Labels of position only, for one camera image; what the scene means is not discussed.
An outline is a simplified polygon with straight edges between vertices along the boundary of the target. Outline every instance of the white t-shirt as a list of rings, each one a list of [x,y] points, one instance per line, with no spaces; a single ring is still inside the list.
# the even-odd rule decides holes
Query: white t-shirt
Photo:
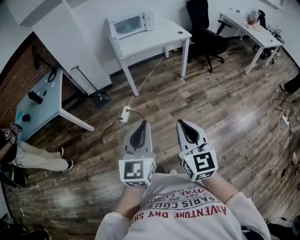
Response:
[[[223,204],[186,174],[156,173],[141,210],[132,219],[107,214],[96,240],[245,240],[241,226],[271,239],[262,216],[242,193]]]

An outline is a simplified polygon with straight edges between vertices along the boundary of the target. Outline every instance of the microwave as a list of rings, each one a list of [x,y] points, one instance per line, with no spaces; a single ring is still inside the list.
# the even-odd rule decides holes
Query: microwave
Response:
[[[141,31],[150,31],[155,27],[153,12],[142,12],[114,21],[107,19],[107,22],[111,37],[115,40],[120,40]]]

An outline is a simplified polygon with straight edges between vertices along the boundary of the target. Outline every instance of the wooden floor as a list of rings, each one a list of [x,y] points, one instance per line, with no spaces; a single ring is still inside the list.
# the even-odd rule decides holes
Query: wooden floor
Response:
[[[258,173],[273,165],[276,158],[276,140],[279,111],[272,107],[272,99],[288,101],[278,87],[294,78],[298,69],[282,51],[275,65],[257,67],[249,75],[244,71],[254,54],[250,39],[231,40],[223,54],[225,64],[213,60],[215,72],[210,74],[204,57],[187,65],[187,76],[179,77],[181,53],[163,59],[140,90],[131,107],[151,124],[154,150],[158,162],[166,169],[182,172],[177,162],[180,151],[176,136],[176,121],[183,118],[202,127],[209,142],[216,149],[219,171],[247,197],[253,195]],[[160,58],[131,70],[137,86],[158,63]],[[20,206],[22,218],[29,228],[37,223],[49,230],[54,240],[91,240],[103,216],[112,211],[123,185],[118,176],[123,137],[140,120],[131,113],[129,124],[116,123],[98,139],[103,129],[120,117],[123,106],[132,97],[124,75],[113,79],[115,87],[109,91],[111,103],[97,109],[92,99],[78,98],[67,106],[73,115],[95,127],[87,132],[65,119],[57,118],[34,135],[29,143],[49,151],[65,148],[67,159],[76,159],[74,168],[66,173],[28,170],[28,187],[5,187],[8,204],[18,222]],[[300,102],[276,103],[290,115]],[[300,132],[291,134],[291,152],[300,156]],[[281,182],[281,173],[289,161],[289,129],[281,121],[279,129],[278,162],[274,170],[260,177],[256,188],[255,205],[264,218],[283,216],[292,219],[300,213],[300,198],[296,186],[300,178],[292,169]]]

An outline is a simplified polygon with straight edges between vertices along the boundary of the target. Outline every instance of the hand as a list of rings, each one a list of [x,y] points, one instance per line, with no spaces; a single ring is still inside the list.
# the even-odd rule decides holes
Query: hand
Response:
[[[15,125],[15,126],[13,127],[13,129],[11,130],[11,133],[15,136],[15,138],[18,137],[18,135],[19,135],[19,128],[18,128],[17,125]]]
[[[12,134],[11,132],[9,132],[10,134],[10,138],[9,138],[9,141],[11,143],[11,145],[14,145],[15,141],[16,141],[16,137],[14,134]]]

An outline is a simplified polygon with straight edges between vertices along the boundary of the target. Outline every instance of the sleeve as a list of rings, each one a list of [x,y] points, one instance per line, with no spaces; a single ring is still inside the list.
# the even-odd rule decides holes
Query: sleeve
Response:
[[[95,240],[122,240],[130,226],[130,219],[117,212],[106,214],[103,218]]]
[[[240,192],[233,195],[226,206],[241,226],[258,233],[264,240],[271,239],[269,229],[251,199]]]

